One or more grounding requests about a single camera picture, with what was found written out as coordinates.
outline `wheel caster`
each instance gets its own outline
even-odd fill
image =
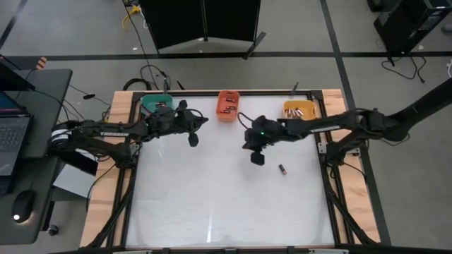
[[[49,228],[47,229],[47,233],[49,233],[50,236],[54,236],[58,234],[58,227],[55,225],[49,225]]]

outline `computer tower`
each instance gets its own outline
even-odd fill
[[[374,26],[386,50],[406,54],[420,43],[450,12],[452,0],[402,0],[383,11]]]

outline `orange bin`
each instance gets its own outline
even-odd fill
[[[218,94],[217,116],[221,121],[234,121],[239,110],[240,94],[223,90]]]

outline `laptop keyboard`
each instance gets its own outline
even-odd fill
[[[24,128],[24,126],[0,125],[0,152],[19,150]]]

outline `robotic arm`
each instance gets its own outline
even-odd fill
[[[264,164],[261,154],[267,145],[280,141],[294,142],[312,133],[347,129],[352,132],[338,142],[326,146],[324,162],[343,165],[347,151],[365,144],[367,140],[386,139],[400,142],[408,131],[420,121],[452,103],[452,78],[436,87],[407,108],[390,116],[375,110],[354,109],[337,116],[304,121],[301,119],[268,120],[260,116],[245,131],[244,149],[252,150],[251,161]]]
[[[187,109],[187,103],[183,100],[176,110],[159,108],[154,114],[136,123],[68,121],[54,127],[50,147],[57,154],[82,149],[98,157],[110,156],[117,167],[131,168],[136,164],[130,148],[131,140],[143,143],[164,135],[188,133],[190,146],[197,146],[196,131],[208,119],[202,115],[195,116],[192,111],[197,110]],[[98,137],[126,138],[126,142],[113,145],[97,139]]]

